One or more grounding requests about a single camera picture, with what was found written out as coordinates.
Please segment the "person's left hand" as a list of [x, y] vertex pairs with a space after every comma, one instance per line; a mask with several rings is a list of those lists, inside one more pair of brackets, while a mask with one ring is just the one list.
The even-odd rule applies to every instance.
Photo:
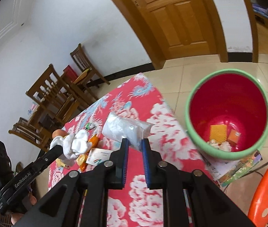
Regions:
[[19, 209], [21, 210], [21, 212], [13, 212], [12, 213], [12, 216], [11, 216], [11, 222], [12, 222], [12, 224], [15, 225], [16, 222], [19, 221], [22, 218], [22, 216], [25, 213], [25, 210], [29, 210], [36, 203], [37, 203], [37, 198], [35, 198], [35, 196], [33, 196], [32, 193], [29, 193], [22, 200], [22, 204], [19, 207]]

